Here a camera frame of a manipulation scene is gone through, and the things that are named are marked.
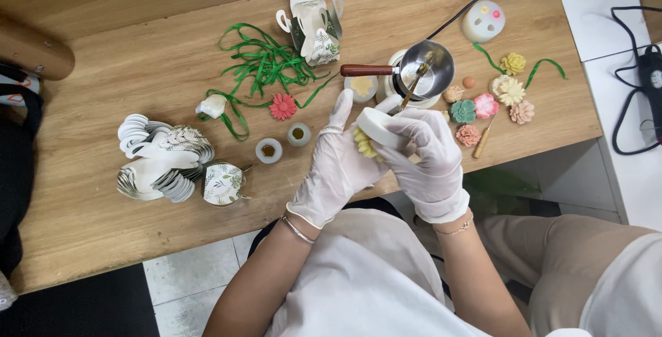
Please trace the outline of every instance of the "white glove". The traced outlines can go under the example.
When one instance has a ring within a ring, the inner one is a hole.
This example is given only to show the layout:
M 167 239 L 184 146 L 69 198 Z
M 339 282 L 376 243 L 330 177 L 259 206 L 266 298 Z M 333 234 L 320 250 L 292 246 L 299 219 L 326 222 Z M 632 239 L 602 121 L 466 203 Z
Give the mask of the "white glove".
M 441 112 L 409 108 L 385 128 L 411 138 L 417 146 L 421 161 L 413 164 L 398 151 L 371 141 L 419 217 L 428 223 L 446 223 L 465 214 L 469 194 L 462 189 L 462 151 Z
M 352 112 L 352 95 L 351 89 L 340 93 L 329 116 L 329 124 L 317 136 L 310 172 L 292 201 L 287 203 L 289 212 L 319 229 L 330 222 L 355 193 L 380 180 L 389 171 L 386 164 L 358 151 L 354 142 L 356 122 L 343 131 Z M 400 96 L 392 95 L 375 109 L 388 112 L 401 101 Z

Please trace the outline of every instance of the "amber liquid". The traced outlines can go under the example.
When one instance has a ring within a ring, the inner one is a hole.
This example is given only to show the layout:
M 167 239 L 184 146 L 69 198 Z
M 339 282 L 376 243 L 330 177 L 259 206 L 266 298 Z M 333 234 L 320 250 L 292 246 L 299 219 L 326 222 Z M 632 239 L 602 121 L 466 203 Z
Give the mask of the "amber liquid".
M 292 136 L 294 137 L 294 139 L 303 138 L 303 130 L 299 128 L 295 128 L 294 130 L 292 130 Z
M 273 148 L 273 146 L 266 145 L 262 147 L 262 154 L 267 157 L 272 157 L 275 152 L 276 150 Z

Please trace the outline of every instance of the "small orange ball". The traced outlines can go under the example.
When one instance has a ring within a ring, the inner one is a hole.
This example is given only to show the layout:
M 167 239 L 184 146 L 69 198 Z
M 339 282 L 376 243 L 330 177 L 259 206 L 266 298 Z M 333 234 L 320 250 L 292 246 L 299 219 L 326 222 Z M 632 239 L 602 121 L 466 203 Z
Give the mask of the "small orange ball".
M 471 76 L 467 76 L 462 80 L 462 86 L 466 88 L 473 88 L 476 85 L 476 80 Z

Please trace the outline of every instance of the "green ribbon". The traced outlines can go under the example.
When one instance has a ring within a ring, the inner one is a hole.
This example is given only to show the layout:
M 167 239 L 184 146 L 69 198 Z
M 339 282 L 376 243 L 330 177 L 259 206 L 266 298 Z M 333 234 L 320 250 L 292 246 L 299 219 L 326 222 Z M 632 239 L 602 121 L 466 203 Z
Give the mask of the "green ribbon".
M 534 79 L 534 74 L 535 74 L 535 72 L 538 70 L 538 67 L 540 67 L 540 63 L 541 63 L 541 62 L 544 62 L 544 61 L 547 61 L 547 62 L 552 63 L 552 64 L 554 65 L 554 67 L 556 67 L 556 69 L 559 70 L 559 73 L 561 73 L 561 77 L 563 77 L 564 80 L 567 80 L 567 79 L 568 79 L 568 78 L 565 76 L 565 72 L 563 71 L 563 68 L 561 68 L 561 66 L 560 66 L 557 62 L 555 62 L 555 61 L 553 61 L 553 60 L 551 60 L 551 59 L 541 59 L 541 60 L 539 60 L 539 61 L 534 65 L 533 70 L 531 70 L 531 74 L 529 74 L 529 79 L 526 81 L 526 85 L 524 86 L 524 89 L 526 89 L 527 87 L 529 87 L 529 85 L 531 84 L 531 80 Z
M 263 39 L 251 38 L 242 33 L 241 28 L 244 27 L 256 30 Z M 221 45 L 223 38 L 233 30 L 237 31 L 237 34 L 241 37 L 243 42 L 237 43 L 236 45 L 228 48 L 224 48 Z M 244 63 L 233 65 L 221 72 L 222 76 L 233 70 L 232 74 L 237 76 L 234 79 L 235 82 L 237 82 L 237 85 L 232 89 L 232 91 L 230 91 L 229 94 L 214 89 L 207 90 L 207 96 L 213 94 L 223 95 L 228 100 L 228 102 L 230 102 L 232 111 L 242 123 L 242 127 L 244 128 L 245 133 L 239 134 L 234 130 L 232 121 L 226 113 L 221 114 L 220 119 L 225 123 L 225 126 L 228 128 L 232 136 L 238 141 L 246 140 L 250 134 L 250 130 L 248 130 L 248 124 L 246 123 L 241 113 L 239 113 L 235 104 L 250 108 L 263 108 L 273 104 L 272 100 L 262 104 L 247 104 L 235 98 L 234 95 L 236 94 L 237 90 L 239 90 L 239 87 L 244 82 L 244 79 L 248 77 L 253 78 L 250 95 L 246 96 L 246 98 L 252 98 L 255 92 L 259 92 L 260 97 L 263 98 L 265 85 L 273 85 L 276 82 L 280 82 L 285 88 L 285 93 L 289 95 L 290 92 L 287 88 L 288 85 L 294 84 L 299 86 L 306 86 L 311 79 L 314 82 L 315 80 L 323 79 L 331 74 L 331 72 L 329 72 L 324 76 L 316 76 L 306 63 L 305 58 L 298 56 L 294 46 L 281 46 L 260 28 L 254 27 L 248 23 L 234 24 L 233 26 L 227 28 L 225 33 L 223 33 L 223 36 L 220 37 L 217 46 L 223 51 L 236 51 L 236 53 L 232 55 L 232 58 L 244 60 Z M 254 51 L 242 52 L 243 48 L 248 47 L 252 47 Z M 290 77 L 283 73 L 283 70 L 288 68 L 294 71 L 295 77 Z M 322 85 L 320 85 L 310 95 L 308 100 L 306 100 L 303 105 L 299 104 L 296 99 L 294 99 L 294 104 L 296 104 L 299 108 L 306 108 L 306 106 L 310 104 L 317 93 L 338 74 L 339 73 L 336 73 L 333 77 L 330 77 Z M 198 119 L 207 121 L 210 119 L 210 116 L 203 116 L 202 113 L 198 113 Z
M 480 51 L 481 53 L 485 54 L 485 56 L 487 57 L 487 61 L 490 62 L 490 64 L 492 65 L 492 67 L 494 67 L 494 69 L 496 69 L 496 70 L 498 70 L 499 72 L 501 72 L 502 75 L 505 75 L 505 74 L 506 74 L 506 71 L 505 71 L 505 70 L 501 69 L 501 68 L 499 67 L 499 65 L 496 65 L 496 64 L 492 61 L 492 58 L 490 57 L 490 54 L 488 54 L 487 51 L 485 51 L 485 49 L 484 49 L 483 47 L 480 47 L 476 42 L 472 43 L 471 45 L 473 45 L 474 48 L 476 48 L 476 50 L 478 50 L 478 51 Z
M 505 70 L 501 69 L 498 65 L 496 65 L 496 64 L 494 63 L 494 61 L 492 61 L 492 58 L 490 57 L 490 54 L 488 54 L 487 51 L 485 51 L 485 49 L 484 49 L 483 47 L 480 47 L 477 43 L 472 43 L 472 45 L 476 48 L 476 50 L 478 50 L 478 51 L 480 51 L 481 53 L 485 54 L 485 56 L 487 57 L 487 61 L 490 62 L 490 64 L 492 65 L 492 67 L 494 67 L 494 69 L 498 70 L 502 75 L 505 75 L 505 74 L 506 74 L 506 71 L 505 71 Z M 531 70 L 531 73 L 529 74 L 529 79 L 526 81 L 526 85 L 524 86 L 524 89 L 526 89 L 527 87 L 529 87 L 529 85 L 531 84 L 531 80 L 534 79 L 534 74 L 535 74 L 535 72 L 537 72 L 537 71 L 538 71 L 538 67 L 540 67 L 540 63 L 541 63 L 541 62 L 544 62 L 544 61 L 546 61 L 546 62 L 550 62 L 551 64 L 553 64 L 554 67 L 556 67 L 556 69 L 559 70 L 559 73 L 561 73 L 561 77 L 563 77 L 564 80 L 567 80 L 567 79 L 568 79 L 568 78 L 565 76 L 565 72 L 563 71 L 563 68 L 561 68 L 561 66 L 560 66 L 557 62 L 555 62 L 555 61 L 553 61 L 553 60 L 551 60 L 551 59 L 541 59 L 541 60 L 539 60 L 539 61 L 534 65 L 533 70 Z

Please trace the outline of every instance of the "wooden table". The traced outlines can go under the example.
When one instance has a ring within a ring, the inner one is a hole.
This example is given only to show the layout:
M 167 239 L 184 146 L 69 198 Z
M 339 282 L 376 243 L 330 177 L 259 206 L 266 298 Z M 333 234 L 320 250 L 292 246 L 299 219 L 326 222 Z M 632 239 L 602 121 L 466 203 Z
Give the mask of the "wooden table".
M 385 63 L 395 51 L 427 37 L 468 1 L 345 0 L 342 62 Z M 482 158 L 473 159 L 473 148 L 463 147 L 465 171 L 600 136 L 561 1 L 492 1 L 502 6 L 507 23 L 500 36 L 484 44 L 485 49 L 495 59 L 512 51 L 523 54 L 529 62 L 527 73 L 538 59 L 554 59 L 569 80 L 562 80 L 551 65 L 541 66 L 526 95 L 535 104 L 533 122 L 520 126 L 503 110 Z M 275 22 L 276 11 L 288 4 L 289 0 L 241 0 L 69 41 L 76 69 L 65 80 L 46 83 L 32 204 L 20 226 L 24 256 L 11 276 L 20 293 L 253 231 L 283 212 L 309 168 L 314 144 L 286 147 L 285 156 L 274 165 L 258 163 L 255 145 L 267 137 L 286 144 L 285 131 L 293 121 L 308 124 L 316 133 L 327 122 L 342 79 L 332 81 L 293 120 L 276 121 L 263 108 L 241 108 L 251 129 L 244 143 L 235 141 L 219 120 L 197 121 L 193 109 L 207 89 L 228 91 L 234 86 L 233 77 L 219 76 L 233 64 L 230 54 L 215 46 L 223 31 L 246 22 L 288 43 L 289 36 Z M 474 98 L 487 92 L 489 81 L 499 74 L 462 36 L 459 24 L 452 24 L 435 40 L 455 58 L 454 83 L 459 85 L 468 75 L 476 78 L 476 87 L 466 93 L 466 98 Z M 318 71 L 338 67 L 334 63 Z M 293 94 L 307 98 L 318 84 L 295 88 Z M 277 86 L 269 88 L 266 100 L 281 91 Z M 435 109 L 447 107 L 440 103 Z M 352 116 L 360 110 L 355 107 Z M 119 150 L 117 128 L 130 113 L 195 125 L 215 146 L 217 158 L 236 165 L 257 164 L 245 188 L 253 199 L 220 210 L 203 201 L 197 191 L 180 204 L 121 195 L 115 190 L 115 177 L 128 159 Z M 487 120 L 475 124 L 482 130 Z M 354 199 L 396 189 L 389 173 Z

